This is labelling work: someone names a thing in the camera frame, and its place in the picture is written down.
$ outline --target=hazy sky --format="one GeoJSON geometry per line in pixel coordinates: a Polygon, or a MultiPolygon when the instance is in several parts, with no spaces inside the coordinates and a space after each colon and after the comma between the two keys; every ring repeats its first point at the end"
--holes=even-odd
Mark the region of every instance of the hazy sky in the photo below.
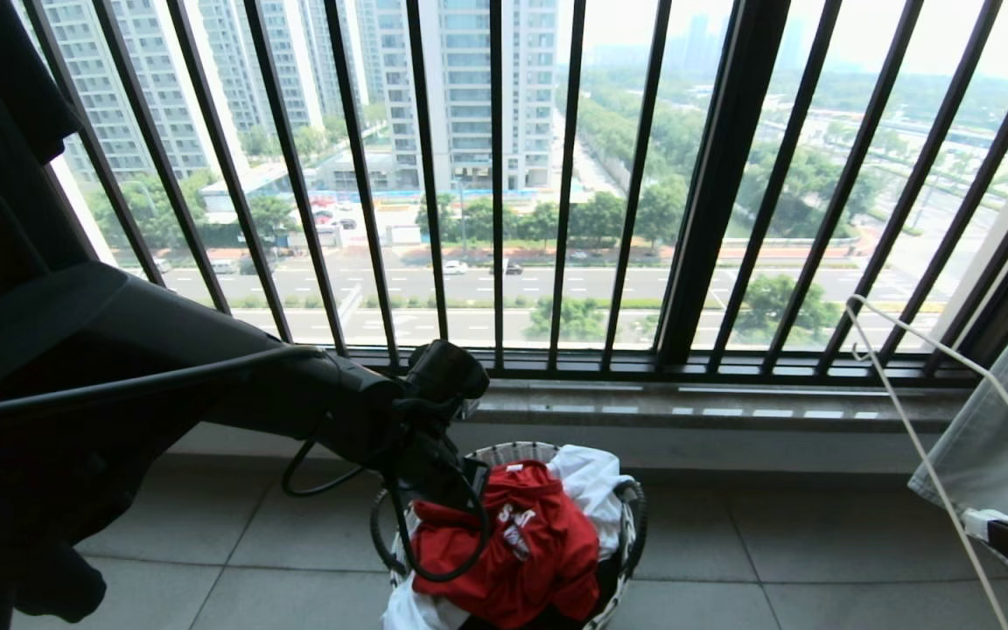
{"type": "MultiPolygon", "coordinates": [[[[559,60],[569,58],[569,31],[573,1],[560,1],[559,60]]],[[[691,17],[706,13],[711,29],[721,32],[727,25],[732,3],[728,0],[674,0],[668,35],[677,36],[688,29],[691,17]]],[[[804,56],[811,44],[823,0],[792,0],[788,25],[803,24],[804,56]]],[[[967,46],[968,36],[977,19],[979,0],[927,0],[920,11],[912,43],[905,56],[903,72],[950,76],[967,46]]],[[[877,72],[888,51],[892,32],[904,4],[899,0],[844,0],[839,13],[829,64],[851,65],[863,71],[877,72]]],[[[588,0],[586,9],[586,48],[603,43],[648,46],[655,24],[655,1],[588,0]]],[[[993,25],[991,39],[979,61],[979,75],[1008,77],[1008,0],[993,25]]]]}

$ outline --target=gray tiled floor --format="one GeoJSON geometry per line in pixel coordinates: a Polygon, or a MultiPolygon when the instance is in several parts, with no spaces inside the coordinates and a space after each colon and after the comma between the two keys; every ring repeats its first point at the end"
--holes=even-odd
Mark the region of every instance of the gray tiled floor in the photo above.
{"type": "MultiPolygon", "coordinates": [[[[87,630],[379,627],[375,479],[283,497],[272,471],[152,472],[82,551],[108,580],[87,630]]],[[[997,627],[952,523],[907,490],[652,486],[644,559],[613,629],[997,627]]],[[[1008,613],[1008,574],[981,554],[1008,613]]],[[[69,629],[17,614],[20,629],[69,629]]]]}

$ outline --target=white wicker basket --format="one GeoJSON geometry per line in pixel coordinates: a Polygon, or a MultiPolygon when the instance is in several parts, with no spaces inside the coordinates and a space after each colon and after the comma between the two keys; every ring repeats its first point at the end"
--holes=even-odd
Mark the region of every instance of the white wicker basket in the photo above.
{"type": "MultiPolygon", "coordinates": [[[[520,460],[548,463],[554,459],[557,451],[559,448],[544,442],[508,442],[497,444],[495,447],[481,448],[480,451],[476,451],[470,456],[495,467],[520,460]]],[[[640,484],[634,481],[621,484],[616,492],[621,498],[621,506],[623,506],[620,512],[620,549],[617,550],[620,555],[620,574],[617,575],[616,592],[604,609],[594,615],[589,622],[586,622],[585,630],[596,630],[608,625],[617,605],[624,598],[628,582],[632,579],[636,563],[640,561],[640,554],[644,551],[644,541],[647,534],[647,502],[644,498],[644,491],[640,489],[640,484]]],[[[387,495],[387,490],[380,492],[372,509],[373,540],[376,542],[377,549],[381,547],[379,527],[376,525],[377,514],[379,506],[384,503],[385,495],[387,495]]],[[[409,509],[405,511],[405,518],[407,518],[408,530],[413,531],[419,523],[414,511],[409,509]]],[[[391,587],[394,589],[407,579],[407,575],[404,574],[407,557],[405,557],[399,534],[395,535],[391,543],[391,554],[397,563],[389,561],[389,558],[384,557],[383,553],[381,553],[381,557],[383,557],[384,563],[387,563],[388,570],[391,570],[391,587]]]]}

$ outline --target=red shirt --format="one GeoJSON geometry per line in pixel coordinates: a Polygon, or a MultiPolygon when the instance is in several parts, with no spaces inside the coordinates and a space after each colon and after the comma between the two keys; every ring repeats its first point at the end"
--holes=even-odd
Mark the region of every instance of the red shirt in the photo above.
{"type": "MultiPolygon", "coordinates": [[[[583,620],[592,613],[597,586],[597,533],[540,462],[496,467],[488,478],[485,510],[493,533],[473,569],[451,582],[414,578],[420,594],[440,595],[499,627],[521,627],[547,607],[583,620]]],[[[475,515],[416,501],[421,523],[411,541],[431,574],[456,570],[477,548],[475,515]]]]}

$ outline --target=white drying rack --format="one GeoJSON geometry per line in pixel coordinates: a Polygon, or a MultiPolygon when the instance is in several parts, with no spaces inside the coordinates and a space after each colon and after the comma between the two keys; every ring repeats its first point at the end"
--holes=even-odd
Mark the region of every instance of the white drying rack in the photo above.
{"type": "Polygon", "coordinates": [[[889,382],[888,375],[885,374],[885,368],[881,366],[877,351],[873,350],[873,345],[869,342],[866,332],[859,326],[858,316],[855,310],[851,308],[852,301],[863,304],[863,306],[869,310],[876,312],[877,316],[881,316],[881,318],[888,320],[893,327],[897,327],[900,330],[905,331],[906,334],[916,336],[916,338],[925,341],[929,344],[929,346],[932,346],[941,352],[941,354],[950,356],[950,358],[955,359],[956,362],[963,363],[964,366],[971,368],[977,375],[983,376],[985,381],[991,383],[993,389],[998,392],[999,397],[1001,397],[1001,400],[1003,400],[1007,407],[1008,391],[1005,391],[1005,387],[998,381],[997,376],[991,374],[991,371],[987,370],[987,368],[979,366],[976,362],[972,362],[972,360],[958,354],[958,352],[952,350],[952,348],[948,348],[944,344],[932,339],[931,336],[923,334],[923,332],[917,331],[911,326],[908,326],[908,324],[901,322],[899,319],[893,318],[892,314],[888,314],[888,312],[873,306],[873,303],[866,299],[863,295],[855,294],[847,298],[847,314],[851,317],[853,327],[855,327],[858,331],[861,343],[863,343],[863,346],[865,347],[865,352],[859,352],[857,344],[855,344],[855,347],[852,348],[852,354],[858,362],[865,362],[868,360],[872,364],[873,370],[877,372],[877,376],[881,380],[881,384],[885,387],[885,391],[888,392],[889,398],[892,399],[892,405],[896,408],[897,414],[900,415],[900,421],[904,422],[908,437],[912,439],[912,446],[916,449],[916,455],[919,455],[920,462],[923,462],[924,470],[927,471],[929,478],[931,478],[931,483],[934,484],[935,489],[939,494],[939,499],[943,502],[943,507],[948,511],[949,517],[952,517],[952,524],[956,527],[956,530],[959,533],[960,541],[964,543],[964,550],[967,551],[967,557],[970,558],[972,564],[975,566],[975,574],[978,576],[979,582],[983,584],[983,590],[985,591],[985,594],[987,594],[987,599],[991,600],[991,607],[998,618],[999,625],[1002,626],[1004,630],[1008,630],[1008,621],[1005,619],[1005,614],[1003,613],[1003,610],[1001,610],[1001,606],[998,603],[998,597],[995,594],[995,591],[993,591],[991,580],[987,579],[987,575],[985,575],[985,572],[983,571],[983,563],[979,561],[979,557],[975,553],[975,547],[972,547],[972,541],[970,540],[967,530],[965,530],[963,519],[960,519],[959,514],[956,514],[956,507],[952,505],[952,499],[948,498],[948,492],[944,491],[943,483],[939,481],[939,475],[936,475],[935,469],[931,466],[931,460],[928,460],[927,452],[924,451],[924,447],[921,446],[920,439],[918,435],[916,435],[916,430],[913,429],[912,423],[908,420],[904,407],[901,406],[900,399],[897,397],[896,390],[892,389],[892,384],[889,382]]]}

